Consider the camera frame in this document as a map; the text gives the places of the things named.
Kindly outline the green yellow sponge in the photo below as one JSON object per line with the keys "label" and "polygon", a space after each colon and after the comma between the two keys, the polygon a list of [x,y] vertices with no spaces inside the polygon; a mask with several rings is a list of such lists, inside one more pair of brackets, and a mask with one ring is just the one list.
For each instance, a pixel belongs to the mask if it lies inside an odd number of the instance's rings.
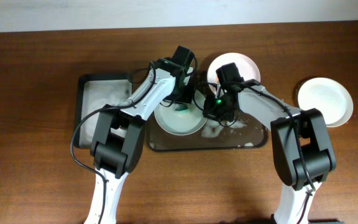
{"label": "green yellow sponge", "polygon": [[187,113],[189,111],[189,108],[186,104],[177,104],[175,111],[177,113]]}

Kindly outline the pale green plate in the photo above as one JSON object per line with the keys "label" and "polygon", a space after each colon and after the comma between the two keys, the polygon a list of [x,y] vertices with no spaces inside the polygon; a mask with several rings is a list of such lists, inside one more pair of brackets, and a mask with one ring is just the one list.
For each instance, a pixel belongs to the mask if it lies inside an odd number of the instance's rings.
{"label": "pale green plate", "polygon": [[[198,90],[195,91],[195,101],[192,97],[191,103],[174,103],[169,107],[159,105],[154,110],[157,124],[164,131],[177,136],[186,136],[197,132],[204,126],[207,120],[200,110],[205,97]],[[186,104],[189,111],[187,113],[177,113],[175,111],[177,104]]]}

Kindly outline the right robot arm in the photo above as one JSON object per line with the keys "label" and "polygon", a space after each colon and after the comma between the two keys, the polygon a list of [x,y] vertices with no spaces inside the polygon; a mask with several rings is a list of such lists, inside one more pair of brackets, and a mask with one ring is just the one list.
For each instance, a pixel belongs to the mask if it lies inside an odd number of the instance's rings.
{"label": "right robot arm", "polygon": [[271,133],[273,162],[283,183],[273,221],[309,223],[316,191],[337,164],[322,113],[288,105],[256,80],[225,81],[215,95],[206,96],[208,119],[232,121],[236,112],[251,115]]}

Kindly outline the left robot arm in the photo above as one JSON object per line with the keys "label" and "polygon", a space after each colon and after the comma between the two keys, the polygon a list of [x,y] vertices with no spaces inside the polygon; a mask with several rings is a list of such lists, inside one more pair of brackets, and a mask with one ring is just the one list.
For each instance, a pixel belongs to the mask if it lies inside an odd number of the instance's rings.
{"label": "left robot arm", "polygon": [[142,84],[123,103],[105,105],[81,121],[97,115],[90,154],[95,186],[86,223],[115,223],[121,191],[142,154],[145,122],[166,98],[182,96],[185,78],[198,68],[197,59],[160,58],[150,62]]}

